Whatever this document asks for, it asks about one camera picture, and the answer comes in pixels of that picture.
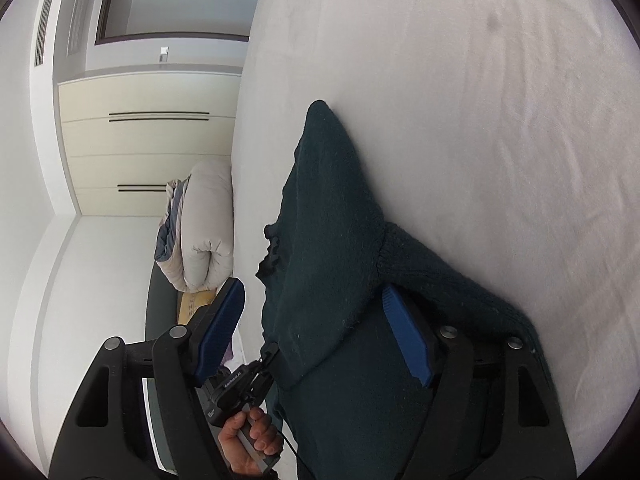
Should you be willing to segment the person's left hand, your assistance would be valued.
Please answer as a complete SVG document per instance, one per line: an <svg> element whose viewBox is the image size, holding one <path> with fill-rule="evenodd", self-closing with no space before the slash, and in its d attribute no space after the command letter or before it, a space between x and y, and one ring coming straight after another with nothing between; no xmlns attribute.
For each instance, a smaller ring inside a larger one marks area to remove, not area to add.
<svg viewBox="0 0 640 480"><path fill-rule="evenodd" d="M218 442L237 477L259 478L267 473L259 460L280 454L284 439L271 417L254 406L231 416L222 426Z"/></svg>

